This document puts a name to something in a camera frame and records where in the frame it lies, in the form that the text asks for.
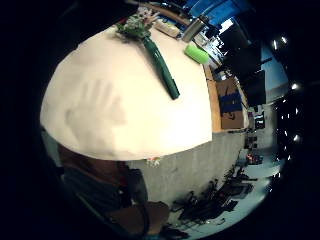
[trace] ceiling light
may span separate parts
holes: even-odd
[[[273,40],[273,47],[274,47],[274,50],[277,50],[277,49],[278,49],[278,45],[277,45],[276,40]]]
[[[285,37],[281,37],[282,42],[287,43],[288,40]]]
[[[297,142],[297,141],[299,141],[299,140],[300,140],[299,135],[295,135],[294,138],[293,138],[293,141]]]
[[[299,85],[294,83],[294,84],[291,85],[291,89],[293,89],[293,90],[294,89],[299,89]]]

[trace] floor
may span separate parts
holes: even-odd
[[[145,160],[127,162],[130,168],[142,170],[150,201],[162,201],[170,207],[174,200],[185,197],[189,191],[200,194],[210,180],[219,179],[236,162],[244,146],[244,134],[217,133],[211,142],[194,149],[165,156],[158,166]],[[170,223],[176,223],[180,212],[171,213]]]

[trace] person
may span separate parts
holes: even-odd
[[[169,218],[163,202],[132,205],[125,162],[93,159],[58,145],[63,181],[100,220],[125,238],[158,239]]]

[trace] handprint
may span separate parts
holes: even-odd
[[[91,156],[114,156],[112,129],[123,123],[123,113],[119,107],[119,97],[112,98],[112,95],[110,84],[93,80],[83,86],[75,107],[67,111],[66,123],[81,152]]]

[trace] table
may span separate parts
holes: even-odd
[[[171,100],[144,48],[107,37],[107,29],[57,67],[40,121],[61,145],[88,157],[140,160],[211,141],[211,111],[203,68],[186,43],[151,29],[181,93]]]

